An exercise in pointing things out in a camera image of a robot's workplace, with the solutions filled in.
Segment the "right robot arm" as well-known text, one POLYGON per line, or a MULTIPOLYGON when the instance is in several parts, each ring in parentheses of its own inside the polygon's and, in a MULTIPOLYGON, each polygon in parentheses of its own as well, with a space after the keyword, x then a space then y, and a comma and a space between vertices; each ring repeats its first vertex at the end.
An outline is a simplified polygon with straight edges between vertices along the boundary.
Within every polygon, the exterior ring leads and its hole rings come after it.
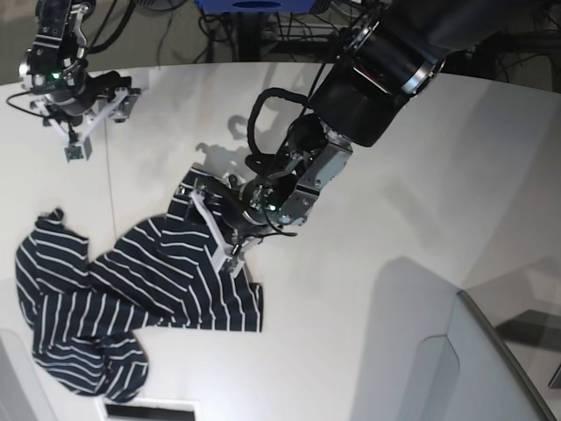
POLYGON ((87 55, 93 51, 82 22, 96 7, 94 1, 39 1, 38 31, 25 53, 19 75, 30 94, 46 101, 46 117, 72 126, 83 123, 98 102, 105 104, 122 92, 137 93, 129 76, 109 71, 91 76, 87 55))

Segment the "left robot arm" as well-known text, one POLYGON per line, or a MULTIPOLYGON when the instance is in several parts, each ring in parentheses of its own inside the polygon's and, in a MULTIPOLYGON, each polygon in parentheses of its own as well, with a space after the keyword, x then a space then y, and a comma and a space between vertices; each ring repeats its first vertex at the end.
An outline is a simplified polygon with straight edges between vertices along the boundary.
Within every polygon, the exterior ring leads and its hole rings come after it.
POLYGON ((283 235, 304 223, 322 190, 352 157, 373 146, 408 102, 442 71, 447 57, 494 32, 503 1, 394 1, 362 13, 333 48, 307 95, 262 91, 248 122, 246 165, 254 177, 239 183, 200 177, 193 205, 233 245, 283 235), (265 153, 255 126, 268 99, 301 107, 279 148, 265 153))

